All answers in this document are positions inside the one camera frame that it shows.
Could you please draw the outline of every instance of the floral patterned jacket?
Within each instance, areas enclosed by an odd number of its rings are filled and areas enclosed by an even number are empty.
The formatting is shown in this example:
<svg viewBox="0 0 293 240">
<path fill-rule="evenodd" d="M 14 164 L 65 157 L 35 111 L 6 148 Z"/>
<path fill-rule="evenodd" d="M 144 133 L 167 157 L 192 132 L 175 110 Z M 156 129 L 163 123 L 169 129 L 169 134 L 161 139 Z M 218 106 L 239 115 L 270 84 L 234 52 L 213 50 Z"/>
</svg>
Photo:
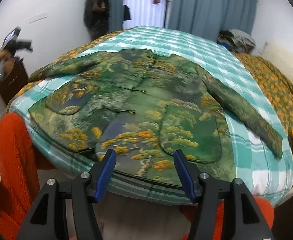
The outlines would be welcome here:
<svg viewBox="0 0 293 240">
<path fill-rule="evenodd" d="M 243 97 L 199 65 L 145 49 L 96 52 L 49 64 L 30 77 L 72 74 L 72 81 L 35 103 L 29 112 L 67 150 L 93 160 L 109 148 L 116 171 L 179 185 L 173 154 L 182 149 L 201 171 L 235 177 L 224 110 L 261 137 L 277 158 L 282 137 Z"/>
</svg>

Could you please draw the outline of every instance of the blue cloth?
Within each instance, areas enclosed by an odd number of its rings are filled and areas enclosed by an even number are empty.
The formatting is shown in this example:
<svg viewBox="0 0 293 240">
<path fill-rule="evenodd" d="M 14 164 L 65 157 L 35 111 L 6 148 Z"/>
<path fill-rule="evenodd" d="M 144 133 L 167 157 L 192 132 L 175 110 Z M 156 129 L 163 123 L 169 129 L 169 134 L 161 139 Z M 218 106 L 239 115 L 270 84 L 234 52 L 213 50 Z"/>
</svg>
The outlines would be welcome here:
<svg viewBox="0 0 293 240">
<path fill-rule="evenodd" d="M 251 33 L 257 0 L 173 0 L 168 28 L 216 41 L 221 30 Z"/>
<path fill-rule="evenodd" d="M 109 0 L 110 17 L 109 17 L 109 32 L 122 30 L 124 6 L 123 0 Z"/>
</svg>

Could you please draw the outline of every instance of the metal screw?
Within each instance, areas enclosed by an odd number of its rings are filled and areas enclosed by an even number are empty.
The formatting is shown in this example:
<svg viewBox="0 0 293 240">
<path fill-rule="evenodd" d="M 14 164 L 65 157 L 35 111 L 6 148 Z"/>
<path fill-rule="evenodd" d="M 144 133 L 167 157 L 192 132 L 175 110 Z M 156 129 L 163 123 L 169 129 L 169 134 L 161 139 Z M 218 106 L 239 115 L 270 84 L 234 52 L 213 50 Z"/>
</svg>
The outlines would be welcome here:
<svg viewBox="0 0 293 240">
<path fill-rule="evenodd" d="M 208 173 L 206 173 L 206 172 L 202 172 L 202 173 L 200 174 L 200 177 L 201 177 L 202 179 L 207 179 L 207 178 L 208 178 Z"/>
<path fill-rule="evenodd" d="M 55 179 L 48 179 L 47 184 L 48 185 L 53 185 L 55 183 Z"/>
<path fill-rule="evenodd" d="M 82 172 L 82 173 L 81 173 L 81 178 L 82 178 L 82 179 L 86 179 L 86 178 L 88 178 L 88 177 L 90 177 L 90 173 L 88 173 L 88 172 Z"/>
<path fill-rule="evenodd" d="M 239 178 L 235 178 L 234 182 L 235 182 L 235 184 L 241 185 L 243 183 L 243 180 L 239 179 Z"/>
</svg>

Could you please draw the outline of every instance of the white wall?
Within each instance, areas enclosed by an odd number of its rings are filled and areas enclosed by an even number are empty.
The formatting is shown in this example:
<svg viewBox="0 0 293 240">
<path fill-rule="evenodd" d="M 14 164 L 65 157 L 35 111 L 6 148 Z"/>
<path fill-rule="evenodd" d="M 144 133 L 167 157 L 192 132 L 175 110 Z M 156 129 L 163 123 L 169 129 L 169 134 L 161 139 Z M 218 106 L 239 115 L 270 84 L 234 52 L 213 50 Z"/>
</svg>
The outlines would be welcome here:
<svg viewBox="0 0 293 240">
<path fill-rule="evenodd" d="M 251 35 L 259 52 L 273 41 L 293 54 L 293 7 L 288 0 L 258 0 Z"/>
<path fill-rule="evenodd" d="M 16 26 L 19 38 L 32 39 L 33 53 L 20 51 L 28 75 L 63 53 L 90 42 L 83 23 L 85 0 L 3 0 L 0 3 L 0 47 Z M 48 17 L 30 24 L 38 14 Z"/>
</svg>

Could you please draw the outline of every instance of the plaid blanket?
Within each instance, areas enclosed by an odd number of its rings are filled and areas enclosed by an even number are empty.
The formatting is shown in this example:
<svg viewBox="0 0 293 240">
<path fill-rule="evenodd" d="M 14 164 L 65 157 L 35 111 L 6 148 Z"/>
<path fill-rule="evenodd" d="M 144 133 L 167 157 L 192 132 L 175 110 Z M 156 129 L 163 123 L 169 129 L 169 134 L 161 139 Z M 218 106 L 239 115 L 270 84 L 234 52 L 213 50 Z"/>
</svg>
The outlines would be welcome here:
<svg viewBox="0 0 293 240">
<path fill-rule="evenodd" d="M 254 106 L 283 137 L 283 157 L 276 160 L 259 137 L 248 130 L 237 117 L 226 111 L 233 145 L 236 175 L 242 178 L 254 195 L 267 198 L 276 204 L 293 185 L 293 157 L 285 131 L 274 109 L 244 66 L 223 46 L 191 34 L 139 26 L 109 38 L 77 57 L 97 51 L 116 52 L 126 48 L 150 49 L 159 55 L 177 54 L 209 71 L 222 83 L 233 88 Z M 28 109 L 38 100 L 51 94 L 73 76 L 48 78 L 23 95 L 16 98 L 10 112 L 21 115 L 26 123 L 33 143 L 57 168 L 76 176 L 88 171 L 94 164 L 82 155 L 67 152 L 59 145 L 47 143 L 46 135 L 30 119 Z M 180 187 L 167 188 L 139 179 L 113 173 L 109 191 L 164 204 L 188 204 L 189 199 Z"/>
</svg>

